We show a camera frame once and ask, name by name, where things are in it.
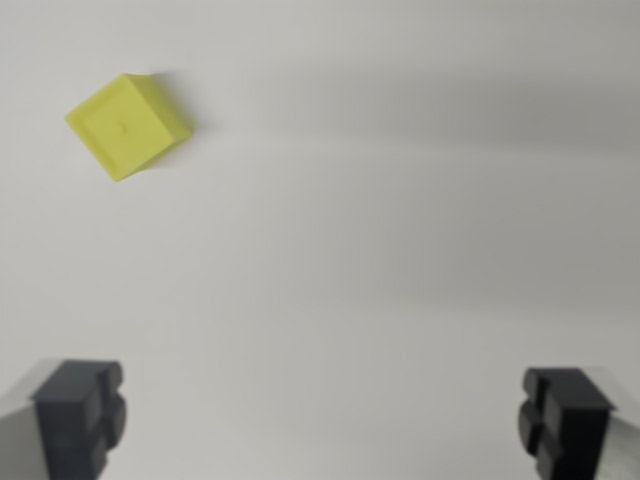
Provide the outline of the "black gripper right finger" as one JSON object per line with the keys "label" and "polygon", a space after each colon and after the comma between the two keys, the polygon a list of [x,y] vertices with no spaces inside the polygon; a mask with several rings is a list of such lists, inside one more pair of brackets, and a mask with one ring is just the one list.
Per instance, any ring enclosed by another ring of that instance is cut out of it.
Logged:
{"label": "black gripper right finger", "polygon": [[639,398],[601,368],[526,370],[520,442],[544,480],[639,477]]}

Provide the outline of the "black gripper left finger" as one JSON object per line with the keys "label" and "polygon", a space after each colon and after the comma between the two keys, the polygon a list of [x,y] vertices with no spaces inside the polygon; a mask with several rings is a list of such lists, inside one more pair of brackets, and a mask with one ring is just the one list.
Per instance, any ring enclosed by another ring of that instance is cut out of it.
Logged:
{"label": "black gripper left finger", "polygon": [[3,479],[97,479],[127,405],[118,361],[44,359],[1,393]]}

